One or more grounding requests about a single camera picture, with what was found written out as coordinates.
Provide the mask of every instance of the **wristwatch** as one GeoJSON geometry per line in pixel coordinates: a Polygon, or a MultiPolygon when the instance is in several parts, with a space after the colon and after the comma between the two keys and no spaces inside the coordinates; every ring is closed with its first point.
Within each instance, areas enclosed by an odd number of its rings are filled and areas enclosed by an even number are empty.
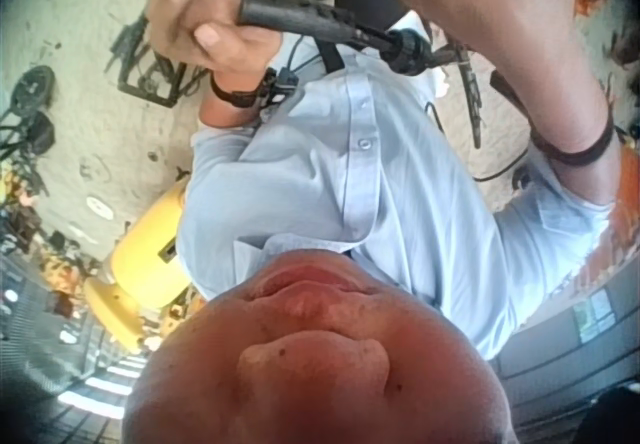
{"type": "Polygon", "coordinates": [[[225,102],[228,102],[234,107],[238,107],[240,109],[249,109],[253,107],[256,101],[260,98],[265,97],[268,94],[268,90],[273,83],[275,78],[275,71],[271,68],[267,69],[267,72],[262,79],[262,82],[258,84],[258,87],[255,91],[232,91],[226,92],[220,89],[216,84],[216,80],[214,78],[214,73],[211,73],[211,89],[213,93],[225,102]]]}

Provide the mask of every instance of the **black strap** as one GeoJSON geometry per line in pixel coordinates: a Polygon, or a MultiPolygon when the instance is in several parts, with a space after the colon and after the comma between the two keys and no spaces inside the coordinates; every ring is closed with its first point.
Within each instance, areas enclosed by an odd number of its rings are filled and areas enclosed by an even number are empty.
{"type": "Polygon", "coordinates": [[[211,73],[211,90],[213,90],[213,93],[218,97],[218,99],[228,102],[233,107],[238,107],[240,109],[249,109],[250,107],[253,107],[253,105],[258,100],[261,87],[262,83],[258,85],[258,88],[255,91],[226,92],[218,87],[218,84],[216,83],[216,80],[213,76],[213,72],[211,73]]]}
{"type": "Polygon", "coordinates": [[[344,69],[344,61],[334,43],[321,41],[319,39],[315,39],[315,41],[327,74],[344,69]]]}
{"type": "Polygon", "coordinates": [[[593,144],[593,146],[582,152],[572,154],[562,152],[557,147],[549,144],[540,134],[538,134],[535,128],[532,128],[531,140],[533,141],[533,144],[550,159],[566,164],[567,166],[584,167],[589,164],[593,164],[602,157],[606,150],[609,149],[609,145],[613,140],[614,134],[615,125],[613,123],[613,115],[610,111],[607,126],[600,138],[595,142],[595,144],[593,144]]]}

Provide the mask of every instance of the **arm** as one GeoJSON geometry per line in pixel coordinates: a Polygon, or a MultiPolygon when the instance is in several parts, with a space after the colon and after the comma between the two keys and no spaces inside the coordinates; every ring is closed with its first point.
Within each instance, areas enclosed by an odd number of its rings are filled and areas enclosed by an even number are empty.
{"type": "MultiPolygon", "coordinates": [[[[584,51],[573,38],[566,43],[566,50],[538,55],[519,47],[496,64],[547,142],[563,152],[577,153],[600,138],[608,121],[608,103],[584,51]]],[[[563,186],[582,199],[597,205],[615,200],[620,182],[617,139],[588,166],[550,163],[563,186]]]]}
{"type": "MultiPolygon", "coordinates": [[[[574,35],[574,0],[405,0],[486,56],[515,89],[537,131],[567,153],[602,135],[607,103],[574,35]]],[[[614,200],[619,145],[596,163],[552,163],[560,182],[594,204],[614,200]]]]}

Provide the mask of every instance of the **lips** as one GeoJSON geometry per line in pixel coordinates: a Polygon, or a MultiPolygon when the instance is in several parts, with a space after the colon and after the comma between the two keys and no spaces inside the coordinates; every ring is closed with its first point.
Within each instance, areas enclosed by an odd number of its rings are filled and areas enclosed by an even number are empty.
{"type": "Polygon", "coordinates": [[[251,293],[251,300],[270,297],[294,284],[313,282],[333,290],[370,294],[370,290],[354,279],[312,264],[295,265],[265,276],[251,293]]]}

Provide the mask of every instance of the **nose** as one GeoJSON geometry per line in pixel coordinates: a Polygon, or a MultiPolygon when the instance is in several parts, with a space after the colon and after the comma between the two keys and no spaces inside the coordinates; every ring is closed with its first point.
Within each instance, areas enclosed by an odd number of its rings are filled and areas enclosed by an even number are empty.
{"type": "Polygon", "coordinates": [[[254,429],[284,416],[288,426],[304,421],[308,431],[375,419],[389,369],[389,356],[376,340],[302,331],[247,348],[238,376],[254,429]]]}

